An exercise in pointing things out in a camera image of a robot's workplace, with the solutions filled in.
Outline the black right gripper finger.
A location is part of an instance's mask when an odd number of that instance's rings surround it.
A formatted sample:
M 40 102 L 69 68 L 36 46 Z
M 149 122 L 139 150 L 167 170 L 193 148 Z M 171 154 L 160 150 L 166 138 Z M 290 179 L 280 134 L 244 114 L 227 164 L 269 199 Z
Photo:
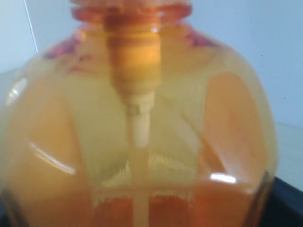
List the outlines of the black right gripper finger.
M 303 192 L 276 177 L 260 227 L 303 227 Z

